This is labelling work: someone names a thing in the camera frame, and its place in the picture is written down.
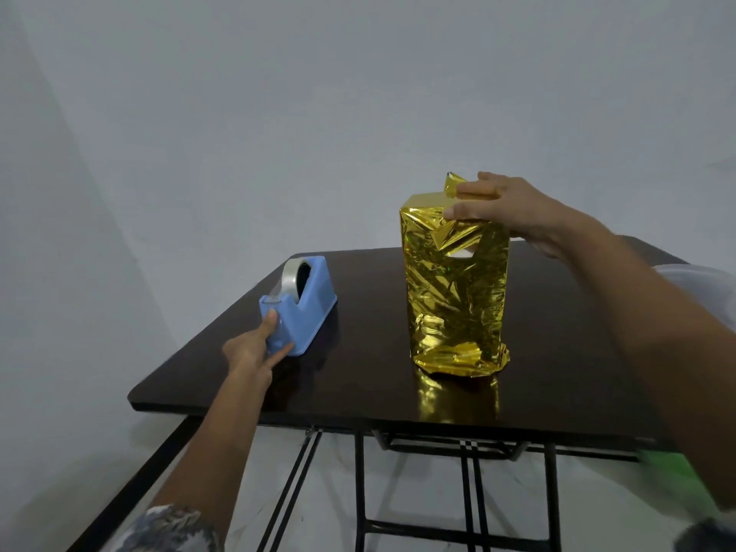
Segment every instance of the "green object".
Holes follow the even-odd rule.
[[[664,451],[640,451],[639,458],[655,481],[697,519],[714,517],[718,507],[684,455]]]

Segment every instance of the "tabletop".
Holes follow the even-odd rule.
[[[684,263],[625,237],[650,265]],[[593,299],[560,262],[513,240],[502,340],[511,353],[493,378],[429,377],[409,357],[400,248],[328,251],[338,301],[308,351],[274,372],[260,422],[392,433],[553,441],[628,449],[671,437],[612,343]],[[253,290],[141,381],[135,410],[204,415],[227,373],[222,344],[258,326]]]

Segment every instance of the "wrapped gift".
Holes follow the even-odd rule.
[[[430,374],[476,377],[509,360],[501,342],[509,231],[442,217],[464,181],[449,173],[444,192],[411,196],[401,207],[401,236],[412,360]]]

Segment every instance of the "blue tape dispenser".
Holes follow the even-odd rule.
[[[271,308],[279,316],[276,331],[266,341],[269,353],[293,342],[289,356],[304,354],[335,302],[337,296],[324,256],[287,260],[276,286],[258,300],[262,317]]]

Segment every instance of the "sleeve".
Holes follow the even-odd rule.
[[[724,522],[705,519],[687,529],[675,542],[675,552],[731,552],[736,531]]]
[[[110,552],[222,552],[215,531],[193,509],[152,507],[135,520]]]

